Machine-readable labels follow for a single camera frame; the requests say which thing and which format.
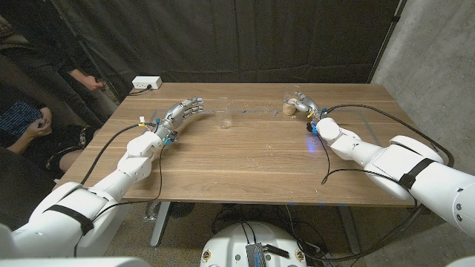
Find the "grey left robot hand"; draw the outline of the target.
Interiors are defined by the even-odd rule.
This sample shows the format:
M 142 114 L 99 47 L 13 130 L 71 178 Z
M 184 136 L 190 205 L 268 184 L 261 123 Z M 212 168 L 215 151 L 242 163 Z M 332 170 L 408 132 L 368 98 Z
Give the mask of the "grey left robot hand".
M 165 140 L 168 135 L 178 129 L 183 121 L 189 116 L 203 111 L 203 99 L 196 96 L 183 100 L 171 106 L 162 120 L 157 123 L 154 133 Z

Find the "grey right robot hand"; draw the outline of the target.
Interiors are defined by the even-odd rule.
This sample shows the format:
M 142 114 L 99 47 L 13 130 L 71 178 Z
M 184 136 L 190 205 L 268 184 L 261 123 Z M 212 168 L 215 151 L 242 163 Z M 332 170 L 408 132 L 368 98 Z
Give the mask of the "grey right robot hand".
M 297 111 L 307 114 L 308 118 L 319 120 L 322 115 L 322 109 L 308 96 L 302 92 L 294 92 L 294 96 L 284 99 L 288 105 L 294 106 Z

